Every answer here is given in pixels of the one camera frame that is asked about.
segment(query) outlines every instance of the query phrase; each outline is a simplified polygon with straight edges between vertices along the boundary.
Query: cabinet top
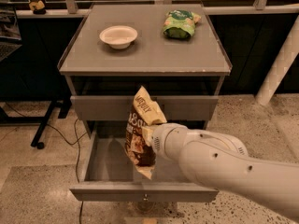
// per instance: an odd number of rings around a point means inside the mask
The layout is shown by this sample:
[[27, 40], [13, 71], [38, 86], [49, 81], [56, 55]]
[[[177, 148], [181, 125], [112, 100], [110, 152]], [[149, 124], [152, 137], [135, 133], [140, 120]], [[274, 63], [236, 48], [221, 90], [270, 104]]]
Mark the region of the cabinet top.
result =
[[[189, 40], [166, 38], [166, 13], [188, 10], [201, 16]], [[127, 49], [104, 44], [107, 27], [128, 25], [138, 37]], [[60, 68], [70, 76], [218, 76], [229, 75], [231, 64], [199, 4], [95, 5]]]

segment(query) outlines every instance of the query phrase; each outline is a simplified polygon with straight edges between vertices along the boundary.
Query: small bowl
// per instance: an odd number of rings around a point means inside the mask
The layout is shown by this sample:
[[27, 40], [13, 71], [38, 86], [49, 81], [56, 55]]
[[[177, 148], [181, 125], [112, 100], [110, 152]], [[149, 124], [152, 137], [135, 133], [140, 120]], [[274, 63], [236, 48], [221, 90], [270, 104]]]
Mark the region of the small bowl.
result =
[[111, 26], [102, 31], [100, 39], [113, 49], [126, 49], [137, 35], [137, 30], [130, 26]]

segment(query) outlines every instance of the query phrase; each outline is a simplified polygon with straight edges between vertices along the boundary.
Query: speckled floor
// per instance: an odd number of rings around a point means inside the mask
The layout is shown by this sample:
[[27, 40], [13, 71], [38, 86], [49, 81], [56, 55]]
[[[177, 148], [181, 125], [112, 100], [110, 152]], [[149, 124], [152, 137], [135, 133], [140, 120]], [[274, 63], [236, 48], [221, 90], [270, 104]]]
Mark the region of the speckled floor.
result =
[[[47, 103], [9, 103], [26, 116], [43, 114]], [[1, 104], [10, 116], [19, 116]], [[267, 107], [251, 95], [221, 96], [207, 129], [236, 136], [251, 157], [273, 161], [299, 162], [299, 94], [273, 97]], [[57, 119], [55, 109], [50, 125], [71, 143], [76, 140], [73, 109], [66, 119]], [[30, 147], [36, 126], [0, 127], [0, 223], [79, 223], [81, 202], [68, 188], [76, 184], [78, 147], [70, 146], [51, 127], [41, 141], [45, 148]], [[78, 136], [85, 130], [77, 123]], [[81, 139], [84, 162], [89, 138]], [[231, 193], [220, 192], [212, 203], [156, 203], [148, 213], [135, 203], [84, 202], [81, 223], [103, 224], [201, 224], [201, 223], [294, 223], [265, 207]]]

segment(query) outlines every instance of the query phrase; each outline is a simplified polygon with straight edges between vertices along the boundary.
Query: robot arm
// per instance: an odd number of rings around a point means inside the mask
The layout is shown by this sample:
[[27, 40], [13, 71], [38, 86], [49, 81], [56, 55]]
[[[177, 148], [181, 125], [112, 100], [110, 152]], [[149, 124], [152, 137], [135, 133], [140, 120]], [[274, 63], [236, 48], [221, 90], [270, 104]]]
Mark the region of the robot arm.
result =
[[157, 155], [178, 162], [200, 186], [244, 196], [299, 222], [299, 165], [247, 156], [238, 139], [220, 133], [163, 124], [152, 134]]

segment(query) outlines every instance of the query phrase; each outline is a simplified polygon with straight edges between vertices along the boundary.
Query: chip bag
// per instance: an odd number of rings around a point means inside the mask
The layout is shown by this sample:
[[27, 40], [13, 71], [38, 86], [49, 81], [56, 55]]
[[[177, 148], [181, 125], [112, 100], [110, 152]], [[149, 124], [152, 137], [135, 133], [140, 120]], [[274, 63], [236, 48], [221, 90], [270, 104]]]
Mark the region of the chip bag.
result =
[[193, 12], [185, 10], [173, 10], [166, 14], [164, 34], [170, 38], [186, 39], [194, 35], [195, 24], [201, 17]]
[[142, 127], [167, 123], [159, 105], [150, 99], [144, 87], [141, 87], [133, 100], [132, 109], [126, 127], [125, 152], [137, 171], [148, 179], [154, 169], [156, 154], [142, 136]]

